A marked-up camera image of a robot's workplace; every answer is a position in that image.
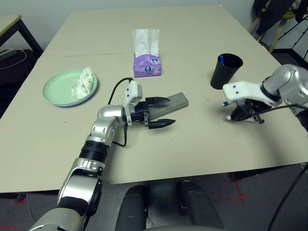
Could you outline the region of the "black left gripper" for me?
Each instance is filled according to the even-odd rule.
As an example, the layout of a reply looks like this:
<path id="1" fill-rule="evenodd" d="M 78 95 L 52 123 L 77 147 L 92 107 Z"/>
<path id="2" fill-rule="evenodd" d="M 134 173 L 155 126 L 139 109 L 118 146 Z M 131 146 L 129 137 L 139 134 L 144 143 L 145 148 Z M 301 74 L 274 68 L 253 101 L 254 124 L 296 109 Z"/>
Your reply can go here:
<path id="1" fill-rule="evenodd" d="M 134 112 L 131 113 L 133 123 L 138 122 L 144 124 L 148 129 L 164 128 L 176 122 L 174 119 L 159 119 L 149 122 L 149 107 L 159 107 L 170 102 L 170 99 L 165 97 L 147 97 L 145 101 L 139 102 L 134 107 Z"/>

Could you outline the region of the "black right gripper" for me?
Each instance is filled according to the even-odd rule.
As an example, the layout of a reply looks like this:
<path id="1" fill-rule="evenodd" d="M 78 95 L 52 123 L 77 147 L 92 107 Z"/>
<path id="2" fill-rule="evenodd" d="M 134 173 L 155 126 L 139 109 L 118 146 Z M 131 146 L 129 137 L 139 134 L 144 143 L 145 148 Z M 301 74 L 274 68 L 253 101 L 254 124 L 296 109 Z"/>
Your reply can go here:
<path id="1" fill-rule="evenodd" d="M 253 120 L 254 122 L 264 123 L 259 113 L 264 110 L 265 104 L 255 100 L 245 100 L 246 111 L 243 108 L 235 108 L 231 114 L 232 121 Z"/>

